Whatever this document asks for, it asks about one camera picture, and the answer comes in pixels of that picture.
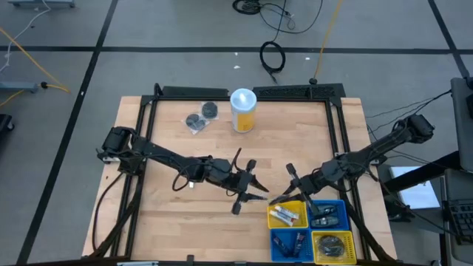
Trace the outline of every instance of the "wooden tabletop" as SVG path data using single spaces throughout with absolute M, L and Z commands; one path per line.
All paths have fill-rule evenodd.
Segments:
M 345 123 L 353 151 L 370 144 L 361 101 L 342 99 Z M 242 148 L 238 165 L 249 159 L 257 161 L 253 173 L 270 193 L 249 188 L 249 192 L 268 199 L 280 195 L 290 178 L 287 163 L 299 175 L 310 173 L 333 157 L 327 116 L 323 103 L 258 102 L 256 125 L 251 132 L 240 134 L 231 126 L 229 102 L 219 102 L 219 119 L 193 135 L 183 120 L 200 109 L 199 101 L 160 101 L 154 122 L 152 142 L 183 156 L 206 156 L 231 160 Z M 140 97 L 123 97 L 115 126 L 135 127 Z M 333 110 L 337 141 L 341 151 L 340 132 Z M 147 120 L 144 120 L 146 132 Z M 118 164 L 105 165 L 98 197 L 118 175 Z M 266 217 L 268 202 L 242 204 L 239 216 L 231 214 L 234 197 L 208 183 L 173 192 L 171 183 L 176 171 L 149 160 L 135 234 L 132 258 L 139 260 L 186 260 L 188 254 L 197 261 L 270 262 L 269 230 Z M 122 178 L 105 196 L 98 218 L 96 243 L 100 243 L 116 222 L 123 190 Z M 368 176 L 358 181 L 364 221 L 386 252 L 396 257 L 381 188 Z M 338 199 L 338 192 L 325 188 L 314 199 Z M 122 231 L 120 252 L 124 253 L 128 225 Z M 361 259 L 358 231 L 353 226 L 355 249 Z M 92 220 L 83 254 L 92 252 Z

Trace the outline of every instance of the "white lid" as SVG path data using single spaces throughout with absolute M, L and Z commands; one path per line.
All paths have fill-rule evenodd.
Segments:
M 249 112 L 256 105 L 256 95 L 249 89 L 237 89 L 231 94 L 230 103 L 239 112 Z

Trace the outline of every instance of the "plastic tray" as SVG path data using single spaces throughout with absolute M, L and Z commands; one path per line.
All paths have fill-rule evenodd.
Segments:
M 297 233 L 305 233 L 305 239 L 302 242 L 302 249 L 299 257 L 284 257 L 273 242 L 273 236 L 278 236 L 281 241 L 290 249 L 294 249 Z M 313 262 L 312 236 L 308 229 L 271 229 L 270 230 L 270 249 L 271 260 L 273 262 Z
M 317 242 L 323 236 L 336 236 L 344 243 L 344 253 L 340 257 L 325 256 L 319 251 Z M 351 231 L 312 231 L 314 262 L 318 265 L 356 265 L 355 245 Z
M 348 217 L 347 217 L 347 210 L 345 208 L 345 202 L 340 199 L 324 199 L 324 200 L 313 200 L 313 202 L 317 205 L 335 205 L 337 207 L 337 212 L 331 214 L 331 216 L 338 217 L 339 223 L 331 228 L 313 228 L 310 226 L 310 221 L 312 221 L 312 211 L 310 211 L 309 206 L 307 207 L 307 214 L 308 214 L 308 222 L 309 227 L 312 230 L 317 231 L 347 231 L 350 229 L 350 225 L 348 224 Z
M 293 222 L 293 226 L 286 225 L 284 222 L 280 221 L 274 216 L 269 214 L 270 211 L 275 210 L 274 208 L 280 205 L 283 208 L 288 209 L 294 213 L 299 214 L 299 218 Z M 307 222 L 307 208 L 305 206 L 305 202 L 300 201 L 291 201 L 291 202 L 284 202 L 272 206 L 268 206 L 268 228 L 308 228 L 309 224 Z

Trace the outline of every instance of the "blue bin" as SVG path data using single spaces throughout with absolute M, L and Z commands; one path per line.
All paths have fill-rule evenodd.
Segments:
M 274 244 L 273 237 L 275 235 L 278 236 L 292 252 L 292 250 L 294 250 L 294 245 L 296 244 L 297 233 L 305 233 L 305 239 L 302 242 L 302 249 L 299 253 L 299 257 L 284 257 L 276 244 Z M 271 229 L 270 248 L 271 260 L 273 262 L 313 262 L 312 236 L 310 235 L 310 230 L 308 229 Z
M 334 205 L 337 207 L 337 212 L 331 214 L 331 216 L 338 217 L 338 224 L 336 226 L 330 228 L 313 228 L 310 225 L 312 219 L 312 211 L 310 211 L 309 207 L 307 207 L 308 211 L 308 221 L 309 221 L 309 228 L 315 231 L 347 231 L 350 229 L 350 225 L 348 224 L 348 217 L 347 217 L 347 209 L 345 208 L 345 202 L 341 199 L 326 199 L 326 200 L 312 200 L 317 206 L 320 205 Z

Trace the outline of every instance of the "yellow bin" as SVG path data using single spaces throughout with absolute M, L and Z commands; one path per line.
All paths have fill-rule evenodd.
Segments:
M 325 256 L 318 248 L 323 236 L 336 236 L 344 244 L 344 253 L 340 257 Z M 318 265 L 356 265 L 355 245 L 351 231 L 312 231 L 312 249 L 314 262 Z
M 279 205 L 283 208 L 288 209 L 296 214 L 299 214 L 299 218 L 294 221 L 293 226 L 286 225 L 284 222 L 280 221 L 274 216 L 269 214 L 270 211 L 275 211 L 275 207 Z M 307 208 L 305 207 L 305 202 L 300 202 L 298 200 L 291 202 L 279 203 L 276 205 L 268 206 L 268 228 L 308 228 L 309 223 L 307 221 Z

